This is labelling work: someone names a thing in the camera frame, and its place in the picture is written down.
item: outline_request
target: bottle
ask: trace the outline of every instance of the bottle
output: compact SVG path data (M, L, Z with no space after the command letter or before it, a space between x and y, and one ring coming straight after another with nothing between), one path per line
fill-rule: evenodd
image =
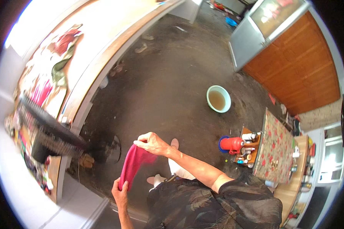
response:
M237 163L239 164L246 164L248 162L248 160L238 160Z
M242 135L242 139L245 140L245 141L252 141L252 142L255 142L256 139L257 139L257 133L255 132L252 132L252 133L249 133L249 134L243 134Z

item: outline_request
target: floral blanket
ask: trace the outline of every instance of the floral blanket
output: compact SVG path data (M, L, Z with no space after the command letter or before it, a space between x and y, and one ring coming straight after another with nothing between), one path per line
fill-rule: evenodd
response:
M263 136L253 175L276 183L288 183L296 145L291 133L266 108Z

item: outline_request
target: right hand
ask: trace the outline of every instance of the right hand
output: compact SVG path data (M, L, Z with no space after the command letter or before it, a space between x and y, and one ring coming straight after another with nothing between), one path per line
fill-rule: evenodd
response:
M153 132L140 135L138 140L134 141L134 144L155 155L164 155L171 148L170 145Z

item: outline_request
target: table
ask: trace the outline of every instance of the table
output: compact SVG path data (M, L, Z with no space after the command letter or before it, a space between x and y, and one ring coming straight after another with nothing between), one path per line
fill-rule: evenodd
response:
M274 197L280 199L283 204L282 223L280 227L284 226L284 222L292 211L297 195L299 194L308 156L308 136L298 136L295 139L298 142L300 153L297 159L297 171L293 172L288 184L278 184L274 191Z
M288 183L297 142L268 108L261 135L253 175L275 183Z
M82 23L74 56L64 67L68 89L57 119L72 123L71 131L79 135L92 106L91 98L111 67L124 52L156 21L185 0L91 0L64 19L53 33L63 33L74 24ZM50 198L57 203L62 196L65 168L70 157L52 157L49 178L54 184Z

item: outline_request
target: green object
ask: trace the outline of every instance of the green object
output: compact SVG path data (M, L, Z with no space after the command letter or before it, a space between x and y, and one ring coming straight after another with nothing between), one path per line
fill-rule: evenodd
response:
M82 25L83 24L73 25L73 27L70 28L69 30L79 29ZM65 67L68 61L73 57L74 52L75 52L75 44L77 43L78 38L79 36L75 36L75 39L72 41L73 44L66 51L64 58L60 62L57 62L52 68L52 71L51 71L52 81L55 83L56 86L62 86L62 87L67 88L66 75L62 69Z

